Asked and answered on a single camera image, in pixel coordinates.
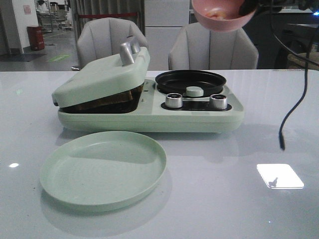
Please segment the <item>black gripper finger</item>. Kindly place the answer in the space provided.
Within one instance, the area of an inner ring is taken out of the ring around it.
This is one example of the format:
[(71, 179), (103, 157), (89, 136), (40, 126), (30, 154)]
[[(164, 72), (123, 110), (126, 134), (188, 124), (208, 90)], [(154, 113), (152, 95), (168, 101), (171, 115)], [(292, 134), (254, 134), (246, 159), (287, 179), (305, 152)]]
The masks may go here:
[(259, 14), (259, 6), (259, 0), (244, 0), (244, 2), (239, 7), (239, 15), (248, 15), (254, 11)]

